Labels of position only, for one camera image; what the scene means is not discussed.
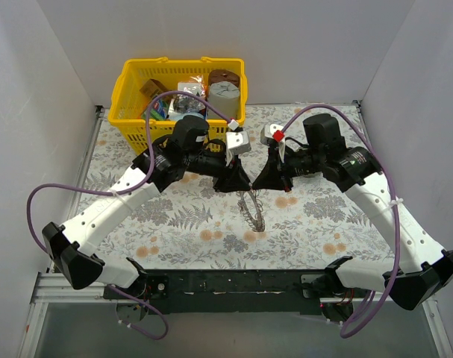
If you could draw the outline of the metal ring disc with keyrings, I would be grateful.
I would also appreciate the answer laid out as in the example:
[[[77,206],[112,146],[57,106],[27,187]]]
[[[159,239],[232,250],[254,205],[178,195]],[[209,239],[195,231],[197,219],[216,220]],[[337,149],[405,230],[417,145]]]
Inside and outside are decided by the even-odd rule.
[[[240,213],[249,227],[257,233],[264,232],[266,223],[263,217],[263,203],[258,198],[257,190],[237,192]]]

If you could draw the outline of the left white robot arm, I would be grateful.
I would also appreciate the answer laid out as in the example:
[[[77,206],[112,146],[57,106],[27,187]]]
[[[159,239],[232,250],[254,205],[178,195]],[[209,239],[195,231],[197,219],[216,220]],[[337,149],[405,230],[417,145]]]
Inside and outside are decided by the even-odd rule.
[[[133,160],[123,176],[87,209],[42,231],[49,256],[73,289],[92,283],[113,284],[129,298],[146,289],[146,272],[134,259],[99,257],[98,247],[138,207],[183,178],[185,172],[209,176],[216,192],[247,192],[250,180],[240,154],[251,149],[249,135],[237,128],[225,140],[215,139],[220,151],[211,151],[207,140],[209,124],[197,116],[176,122],[173,132],[157,138]]]

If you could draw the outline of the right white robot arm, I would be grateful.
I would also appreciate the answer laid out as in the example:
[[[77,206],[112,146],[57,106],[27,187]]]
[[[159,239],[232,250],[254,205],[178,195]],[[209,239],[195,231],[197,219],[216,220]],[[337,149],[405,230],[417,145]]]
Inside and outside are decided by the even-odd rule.
[[[268,159],[253,183],[254,189],[289,192],[293,178],[322,173],[352,200],[375,226],[390,248],[399,254],[396,276],[383,265],[351,256],[329,264],[308,289],[342,296],[350,289],[384,292],[405,310],[413,310],[446,286],[453,278],[453,250],[431,238],[394,195],[381,166],[367,149],[348,147],[335,117],[327,113],[303,121],[305,148],[288,148],[283,128],[263,127],[260,141],[268,147]]]

